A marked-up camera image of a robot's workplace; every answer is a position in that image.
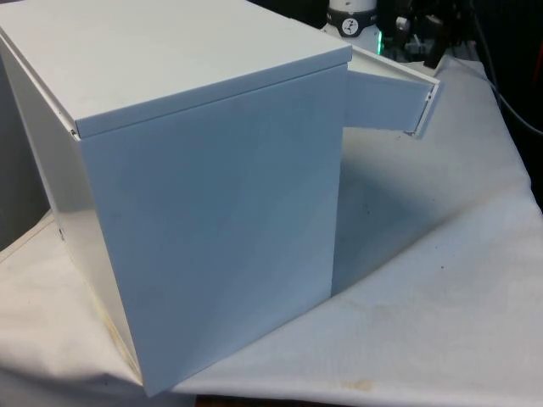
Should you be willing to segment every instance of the white cloth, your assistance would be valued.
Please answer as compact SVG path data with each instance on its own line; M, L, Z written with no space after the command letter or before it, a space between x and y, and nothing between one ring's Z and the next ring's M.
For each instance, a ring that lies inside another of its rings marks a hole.
M422 140L345 132L334 287L366 278L157 399L45 219L0 254L0 405L543 405L541 212L488 84L439 77Z

